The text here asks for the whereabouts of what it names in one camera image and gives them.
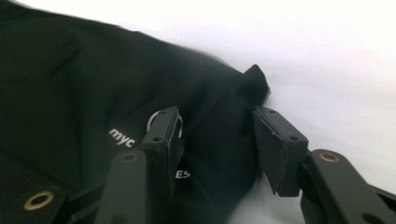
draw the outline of metal grommet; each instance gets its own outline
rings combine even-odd
[[[137,160],[137,154],[135,152],[128,152],[122,155],[121,161],[123,163],[130,163]]]
[[[340,158],[330,152],[322,152],[319,154],[319,157],[323,159],[324,161],[329,161],[329,162],[339,162]]]
[[[33,211],[46,206],[52,202],[52,200],[53,193],[49,190],[44,190],[30,197],[24,204],[23,208],[27,211]]]

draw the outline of metal ring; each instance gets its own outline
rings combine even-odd
[[[161,111],[157,111],[154,114],[152,114],[149,119],[148,119],[148,124],[146,125],[146,131],[149,131],[149,128],[151,127],[152,121],[154,121],[155,117],[160,113]],[[181,135],[183,134],[183,118],[178,115],[178,120],[180,121],[180,129],[178,130],[178,138],[181,138]]]
[[[340,161],[339,157],[337,157],[336,155],[334,155],[330,152],[322,152],[319,154],[319,157],[321,159],[323,159],[324,161],[329,161],[329,162],[339,162]]]
[[[35,202],[35,200],[38,200],[38,198],[40,197],[44,197],[44,200]],[[30,197],[24,204],[23,208],[27,211],[33,211],[46,206],[47,204],[52,202],[52,200],[53,200],[53,193],[49,190],[44,190]]]

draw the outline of silver ring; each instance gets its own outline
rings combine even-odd
[[[157,117],[157,115],[160,113],[160,110],[155,112],[154,114],[152,114],[149,119],[148,119],[148,124],[146,126],[146,130],[147,132],[149,132],[149,128],[151,127],[151,123],[152,121],[154,121],[155,117]],[[181,138],[181,135],[183,134],[183,118],[178,115],[178,120],[180,121],[180,130],[178,130],[178,138]]]

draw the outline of white surface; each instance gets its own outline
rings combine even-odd
[[[199,49],[244,72],[256,63],[266,106],[396,193],[396,5],[375,1],[44,1],[31,7],[116,23]],[[304,223],[298,199],[256,186],[231,221]]]

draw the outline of black backpack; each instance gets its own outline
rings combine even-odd
[[[78,193],[103,181],[149,117],[177,106],[185,150],[162,223],[224,223],[256,179],[251,114],[268,91],[257,65],[242,74],[139,32],[0,1],[0,222],[15,223],[15,204],[45,183]]]

